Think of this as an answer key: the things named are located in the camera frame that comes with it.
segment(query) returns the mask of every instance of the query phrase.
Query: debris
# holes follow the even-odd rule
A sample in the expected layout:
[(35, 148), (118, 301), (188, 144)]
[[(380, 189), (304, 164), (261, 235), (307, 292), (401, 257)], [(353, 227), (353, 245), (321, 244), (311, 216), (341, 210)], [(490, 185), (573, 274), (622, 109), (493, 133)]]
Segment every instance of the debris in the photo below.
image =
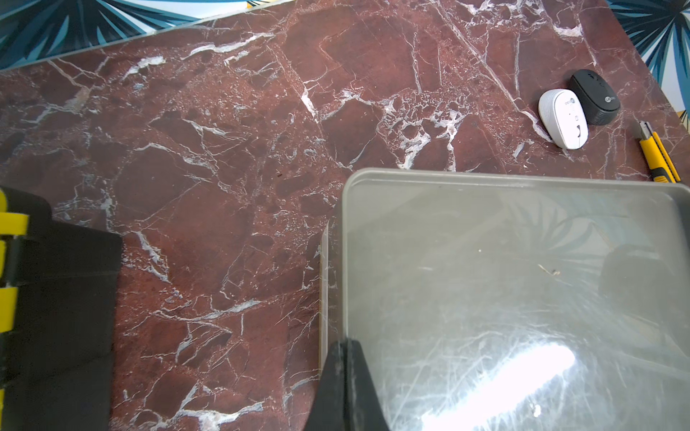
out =
[(518, 145), (517, 147), (515, 147), (515, 151), (513, 151), (513, 158), (515, 160), (518, 159), (518, 156), (520, 155), (520, 152), (522, 151), (523, 148), (524, 148), (524, 142), (521, 143), (520, 145)]
[(557, 270), (549, 271), (549, 270), (547, 270), (546, 268), (544, 268), (543, 266), (541, 266), (541, 265), (539, 265), (539, 264), (537, 264), (537, 266), (538, 266), (539, 268), (541, 268), (542, 271), (544, 271), (545, 273), (547, 273), (548, 275), (551, 275), (551, 276), (553, 276), (553, 277), (556, 277), (557, 275), (560, 275), (560, 271), (557, 271)]

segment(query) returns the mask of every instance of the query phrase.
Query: wireless mouse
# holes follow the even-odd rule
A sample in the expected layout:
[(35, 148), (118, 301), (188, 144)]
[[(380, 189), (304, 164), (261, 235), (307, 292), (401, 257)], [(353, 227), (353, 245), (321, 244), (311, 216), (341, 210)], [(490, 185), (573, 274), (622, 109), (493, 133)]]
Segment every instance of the wireless mouse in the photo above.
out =
[(573, 74), (568, 82), (582, 104), (582, 111), (587, 123), (602, 126), (611, 123), (620, 110), (620, 100), (613, 88), (589, 69), (580, 69)]
[(578, 97), (572, 91), (557, 88), (542, 94), (539, 116), (557, 146), (577, 150), (587, 140), (587, 120)]

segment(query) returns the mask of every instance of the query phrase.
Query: gray plastic container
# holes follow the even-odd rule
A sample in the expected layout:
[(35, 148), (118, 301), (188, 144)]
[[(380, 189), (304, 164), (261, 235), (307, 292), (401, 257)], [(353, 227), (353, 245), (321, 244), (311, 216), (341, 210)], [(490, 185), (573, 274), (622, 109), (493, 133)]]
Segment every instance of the gray plastic container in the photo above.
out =
[(321, 360), (392, 431), (686, 430), (690, 188), (367, 169), (322, 239)]

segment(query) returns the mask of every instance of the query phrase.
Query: black and yellow case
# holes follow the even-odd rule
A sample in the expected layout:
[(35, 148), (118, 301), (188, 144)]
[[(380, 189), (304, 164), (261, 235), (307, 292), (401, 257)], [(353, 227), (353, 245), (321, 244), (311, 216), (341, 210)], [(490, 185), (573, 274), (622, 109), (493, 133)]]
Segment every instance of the black and yellow case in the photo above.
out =
[(0, 188), (0, 430), (108, 429), (121, 238)]

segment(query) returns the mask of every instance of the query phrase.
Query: marble table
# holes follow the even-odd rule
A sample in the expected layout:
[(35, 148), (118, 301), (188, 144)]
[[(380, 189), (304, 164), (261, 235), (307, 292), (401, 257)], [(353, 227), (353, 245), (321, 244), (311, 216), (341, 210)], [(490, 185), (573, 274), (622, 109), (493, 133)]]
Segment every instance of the marble table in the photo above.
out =
[[(597, 70), (583, 149), (543, 91)], [(319, 238), (369, 166), (648, 181), (685, 132), (604, 0), (297, 0), (0, 74), (0, 181), (117, 232), (112, 430), (300, 430)]]

